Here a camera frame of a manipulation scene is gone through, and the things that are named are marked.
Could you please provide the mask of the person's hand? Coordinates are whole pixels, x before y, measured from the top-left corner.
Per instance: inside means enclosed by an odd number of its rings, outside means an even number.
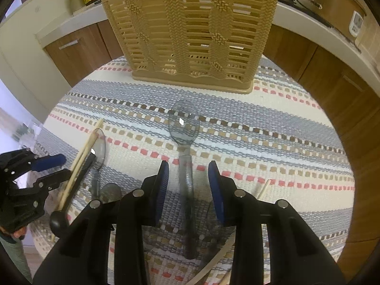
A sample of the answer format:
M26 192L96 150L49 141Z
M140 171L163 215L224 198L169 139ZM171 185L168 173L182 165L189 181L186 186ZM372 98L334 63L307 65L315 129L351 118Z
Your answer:
M13 243L17 239L22 241L25 238L25 235L27 233L27 227L22 227L18 231L14 233L10 233L6 231L3 227L0 227L1 230L1 237L8 241L9 243Z

